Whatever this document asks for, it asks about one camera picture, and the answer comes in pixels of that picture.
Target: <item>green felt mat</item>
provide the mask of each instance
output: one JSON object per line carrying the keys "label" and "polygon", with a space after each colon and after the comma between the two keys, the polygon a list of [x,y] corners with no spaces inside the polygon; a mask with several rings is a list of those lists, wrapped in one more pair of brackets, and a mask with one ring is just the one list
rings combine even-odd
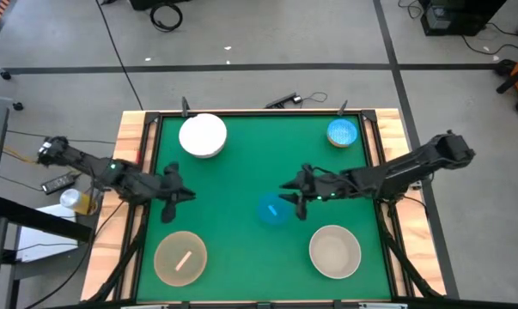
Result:
{"label": "green felt mat", "polygon": [[[224,117],[228,140],[210,159],[187,154],[179,144],[182,118],[163,122],[157,173],[180,164],[185,185],[197,199],[177,206],[177,216],[161,223],[163,203],[151,205],[139,278],[138,301],[168,300],[344,300],[389,299],[387,273],[370,200],[338,200],[308,205],[308,219],[292,215],[283,226],[259,220],[257,205],[268,192],[292,180],[302,163],[339,171],[366,165],[363,141],[335,148],[326,138],[330,116]],[[357,117],[348,117],[357,125]],[[325,225],[348,228],[362,248],[356,273],[343,280],[324,277],[312,265],[308,243]],[[169,234],[190,231],[208,251],[204,273],[174,288],[154,271],[154,254]]]}

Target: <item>beige bowl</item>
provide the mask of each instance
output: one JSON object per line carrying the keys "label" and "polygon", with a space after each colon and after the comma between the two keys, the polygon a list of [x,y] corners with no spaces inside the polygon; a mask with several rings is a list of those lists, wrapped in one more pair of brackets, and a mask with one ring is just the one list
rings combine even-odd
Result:
{"label": "beige bowl", "polygon": [[204,272],[206,264],[205,243],[195,233],[172,233],[155,250],[155,273],[173,287],[184,287],[194,282]]}
{"label": "beige bowl", "polygon": [[308,248],[314,267],[324,276],[344,279],[358,269],[362,251],[356,237],[344,227],[320,228]]}

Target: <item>blue bowl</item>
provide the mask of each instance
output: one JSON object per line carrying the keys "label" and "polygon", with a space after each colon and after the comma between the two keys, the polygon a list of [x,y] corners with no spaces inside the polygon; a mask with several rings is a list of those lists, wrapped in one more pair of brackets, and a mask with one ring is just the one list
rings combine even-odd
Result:
{"label": "blue bowl", "polygon": [[348,119],[333,120],[327,127],[327,139],[337,147],[349,147],[358,138],[358,129]]}
{"label": "blue bowl", "polygon": [[280,198],[276,193],[264,195],[257,207],[261,221],[270,225],[284,224],[292,213],[291,203]]}

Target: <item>gray floor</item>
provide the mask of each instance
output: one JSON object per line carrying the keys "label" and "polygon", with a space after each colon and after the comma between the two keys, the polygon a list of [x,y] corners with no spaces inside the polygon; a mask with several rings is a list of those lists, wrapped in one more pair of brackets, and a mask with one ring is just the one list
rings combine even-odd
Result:
{"label": "gray floor", "polygon": [[[423,35],[396,0],[381,0],[401,64],[487,64],[492,56],[466,49],[459,37]],[[387,64],[373,0],[193,0],[180,5],[185,20],[175,33],[159,33],[126,1],[104,11],[125,65]],[[493,21],[507,31],[518,24],[518,0],[508,0]],[[485,30],[471,44],[495,50],[518,39]],[[498,56],[517,60],[518,51]],[[118,66],[94,0],[17,0],[0,33],[0,66],[18,68]],[[460,296],[518,302],[518,115],[517,93],[495,92],[501,79],[487,70],[403,71],[405,90],[421,142],[453,129],[478,155],[464,170],[439,172],[436,202]],[[390,70],[265,70],[130,73],[146,109],[262,107],[282,95],[314,91],[325,103],[305,107],[400,107]],[[120,114],[137,110],[123,74],[25,74],[0,79],[0,95],[26,105],[12,112],[11,130],[113,141]],[[6,144],[34,155],[41,138],[8,134]],[[78,143],[95,155],[112,145]],[[36,186],[65,169],[29,166],[3,157],[0,173]],[[86,189],[82,179],[79,188]],[[32,207],[55,203],[0,180],[0,196]],[[24,280],[18,307],[48,294],[73,263]],[[79,300],[85,270],[44,307]]]}

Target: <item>cable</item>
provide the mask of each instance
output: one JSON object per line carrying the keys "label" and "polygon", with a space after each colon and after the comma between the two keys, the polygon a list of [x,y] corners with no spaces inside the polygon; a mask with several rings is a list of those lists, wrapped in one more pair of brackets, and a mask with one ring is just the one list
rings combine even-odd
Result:
{"label": "cable", "polygon": [[140,101],[140,98],[138,97],[137,90],[135,90],[135,87],[132,85],[131,78],[129,77],[129,74],[127,73],[127,69],[123,65],[123,61],[121,60],[121,56],[119,55],[118,48],[113,42],[112,32],[110,31],[110,26],[107,24],[106,16],[104,15],[104,11],[102,10],[101,4],[98,3],[98,0],[94,0],[96,2],[96,5],[98,6],[98,9],[101,11],[102,20],[104,21],[104,25],[106,26],[107,35],[110,37],[110,41],[112,41],[113,50],[115,51],[115,55],[118,57],[119,64],[121,65],[121,69],[123,69],[123,73],[125,73],[125,77],[127,78],[127,81],[129,82],[129,85],[131,85],[132,92],[135,94],[135,98],[137,98],[138,106],[140,106],[140,110],[143,111],[142,102]]}
{"label": "cable", "polygon": [[[94,170],[91,166],[88,166],[88,169],[91,173],[91,187],[93,188],[92,189],[92,192],[91,192],[91,195],[90,195],[90,199],[88,200],[88,206],[91,207],[91,204],[92,204],[92,200],[93,200],[93,195],[94,195]],[[102,171],[101,175],[107,170],[107,167],[104,168],[104,171]],[[31,308],[34,308],[35,306],[37,306],[38,304],[42,303],[43,301],[49,299],[51,296],[53,296],[56,292],[58,292],[61,288],[63,288],[70,280],[71,278],[76,274],[76,272],[79,270],[79,268],[81,268],[81,265],[83,264],[83,262],[85,261],[85,258],[87,257],[87,255],[90,253],[92,247],[93,247],[93,244],[94,244],[94,241],[96,240],[96,238],[98,237],[98,235],[100,234],[102,228],[110,221],[110,219],[112,219],[113,215],[115,215],[115,213],[118,212],[119,208],[121,208],[121,205],[123,205],[125,201],[121,201],[121,203],[118,205],[118,207],[104,220],[104,222],[102,222],[101,226],[96,230],[96,233],[91,236],[91,239],[89,240],[88,242],[88,247],[87,247],[87,251],[85,252],[85,254],[83,255],[83,257],[81,258],[81,261],[79,262],[79,264],[76,266],[76,268],[73,270],[73,272],[68,276],[68,278],[62,282],[62,284],[60,284],[57,288],[55,288],[54,290],[52,290],[52,292],[50,292],[49,294],[45,295],[44,297],[42,297],[40,300],[37,300],[36,302],[34,302],[32,305],[26,307],[26,309],[31,309]]]}
{"label": "cable", "polygon": [[[165,26],[161,21],[156,21],[155,12],[162,7],[171,8],[179,16],[179,21],[177,21],[172,26]],[[182,24],[183,17],[182,17],[182,11],[180,11],[178,6],[174,5],[173,3],[164,2],[164,3],[158,3],[156,6],[154,6],[152,8],[152,10],[149,12],[149,18],[152,21],[152,25],[154,25],[155,29],[157,29],[161,32],[164,32],[164,33],[170,33],[173,30],[175,30],[176,28],[180,27],[180,25]]]}
{"label": "cable", "polygon": [[21,248],[21,249],[16,249],[16,250],[13,250],[13,251],[6,251],[4,252],[0,259],[3,259],[3,258],[6,258],[6,256],[8,256],[9,254],[14,254],[14,253],[17,253],[19,251],[23,251],[23,250],[26,250],[26,249],[30,249],[30,248],[33,248],[33,247],[36,247],[36,246],[39,246],[39,245],[43,245],[43,246],[53,246],[53,245],[76,245],[76,244],[37,244],[37,245],[31,245],[31,246],[27,246],[25,248]]}
{"label": "cable", "polygon": [[3,153],[4,153],[4,154],[6,154],[6,155],[8,155],[8,156],[11,156],[11,157],[13,157],[13,158],[15,158],[15,159],[17,159],[17,160],[20,160],[20,161],[22,161],[22,162],[24,162],[24,163],[36,164],[36,162],[33,162],[33,161],[26,161],[26,160],[24,160],[24,159],[22,159],[22,158],[20,158],[20,157],[18,157],[18,156],[15,156],[14,154],[11,154],[11,153],[6,152],[6,151],[3,151]]}
{"label": "cable", "polygon": [[[41,135],[41,134],[34,134],[34,133],[26,133],[26,132],[20,132],[20,131],[15,131],[15,130],[7,130],[8,133],[14,133],[14,134],[20,134],[20,135],[25,135],[25,136],[36,136],[36,137],[50,137],[50,136],[46,136],[46,135]],[[70,142],[96,142],[96,143],[105,143],[105,144],[112,144],[114,145],[115,142],[107,142],[107,141],[96,141],[96,140],[81,140],[81,139],[69,139]]]}
{"label": "cable", "polygon": [[414,202],[420,203],[421,205],[423,205],[423,207],[424,207],[425,209],[427,209],[427,205],[426,205],[425,203],[423,203],[422,201],[420,201],[420,200],[416,199],[416,198],[413,198],[413,197],[407,197],[407,196],[404,196],[404,198],[407,198],[408,200],[412,200],[412,201],[414,201]]}
{"label": "cable", "polygon": [[[503,33],[503,34],[508,34],[508,35],[514,35],[515,37],[518,37],[518,33],[510,33],[510,32],[506,32],[506,31],[503,31],[501,30],[500,27],[498,27],[496,24],[494,24],[493,22],[486,22],[486,25],[492,25],[495,29],[497,29],[500,33]],[[518,46],[517,45],[514,45],[514,44],[503,44],[501,45],[496,51],[494,52],[489,52],[489,51],[480,51],[480,50],[477,50],[475,48],[473,48],[470,44],[468,44],[468,41],[465,39],[465,36],[464,35],[461,35],[461,38],[463,38],[463,40],[465,41],[465,44],[466,44],[466,47],[468,47],[471,51],[473,52],[477,52],[477,53],[481,53],[483,55],[488,55],[488,56],[492,56],[492,55],[496,55],[498,52],[500,52],[503,48],[505,47],[513,47],[515,49],[518,50]]]}
{"label": "cable", "polygon": [[[322,99],[320,99],[320,100],[315,99],[314,96],[316,94],[323,94],[324,95],[324,99],[323,100]],[[308,97],[302,99],[301,107],[300,108],[302,108],[302,106],[304,105],[304,101],[306,101],[306,100],[312,100],[314,102],[323,103],[323,102],[325,102],[327,100],[328,97],[329,97],[329,95],[327,95],[325,92],[316,91],[315,93],[312,93]]]}
{"label": "cable", "polygon": [[[411,1],[409,4],[402,4],[402,0],[398,0],[398,6],[403,8],[403,9],[407,9],[407,14],[412,18],[412,19],[416,19],[418,18],[419,16],[421,16],[423,14],[423,9],[420,7],[420,6],[417,6],[417,5],[413,5],[414,3],[416,3],[418,0],[415,0],[415,1]],[[417,14],[413,14],[411,12],[411,9],[415,9],[416,12],[418,12]]]}
{"label": "cable", "polygon": [[17,184],[17,185],[23,185],[23,186],[25,186],[26,188],[31,189],[31,190],[33,190],[33,191],[37,191],[37,192],[42,192],[42,191],[43,191],[43,189],[33,188],[31,185],[26,185],[26,184],[23,184],[23,183],[21,183],[21,182],[19,182],[19,181],[16,181],[16,180],[13,180],[13,179],[8,179],[8,178],[6,178],[6,177],[4,177],[4,176],[1,176],[1,175],[0,175],[0,179],[7,180],[7,181],[9,181],[9,182],[11,182],[11,183],[14,183],[14,184]]}

